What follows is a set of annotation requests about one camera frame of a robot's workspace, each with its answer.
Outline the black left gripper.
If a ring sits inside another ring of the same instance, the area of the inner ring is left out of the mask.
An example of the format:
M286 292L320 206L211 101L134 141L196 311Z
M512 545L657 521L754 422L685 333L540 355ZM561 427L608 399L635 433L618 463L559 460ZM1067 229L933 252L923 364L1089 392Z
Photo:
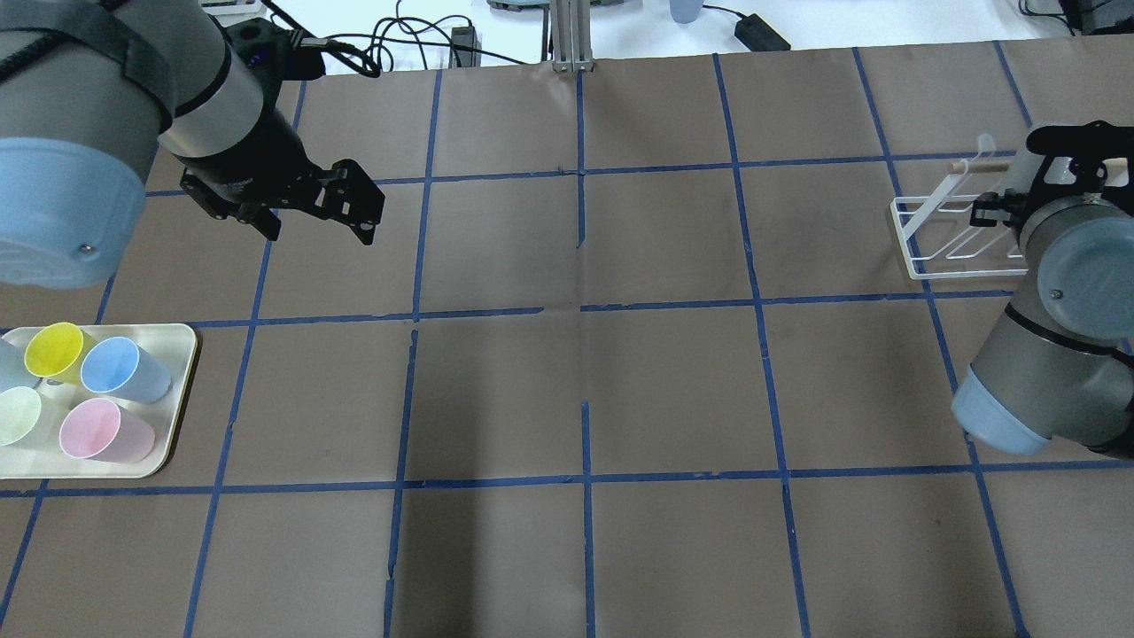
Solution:
M281 222L270 207L301 210L340 223L372 246L384 216L386 194L353 159L320 169L308 160L291 124L280 112L262 112L231 148L206 158L181 158L181 189L214 219L237 218L268 243Z

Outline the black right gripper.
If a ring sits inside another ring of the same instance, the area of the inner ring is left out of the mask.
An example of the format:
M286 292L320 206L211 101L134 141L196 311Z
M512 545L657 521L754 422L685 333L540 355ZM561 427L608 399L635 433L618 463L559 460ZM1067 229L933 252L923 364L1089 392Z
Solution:
M1131 181L1108 186L1107 162L1123 160L1131 167L1133 127L1093 121L1078 126L1048 125L1036 127L1026 137L1026 150L1041 158L1029 193L1009 187L1004 192L984 192L968 207L971 229L1023 229L1029 209L1040 209L1061 198L1094 197L1119 209L1133 206ZM1073 177L1069 184L1050 182L1048 175L1056 161L1066 159Z

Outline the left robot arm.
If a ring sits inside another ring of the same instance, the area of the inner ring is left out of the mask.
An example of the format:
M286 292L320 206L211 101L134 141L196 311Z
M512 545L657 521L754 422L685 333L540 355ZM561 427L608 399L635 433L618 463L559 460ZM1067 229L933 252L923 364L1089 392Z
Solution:
M193 1L5 1L1 245L7 284L115 274L158 150L215 221L276 241L280 210L373 243L384 193L352 159L320 168L276 100L359 57L286 18L223 26Z

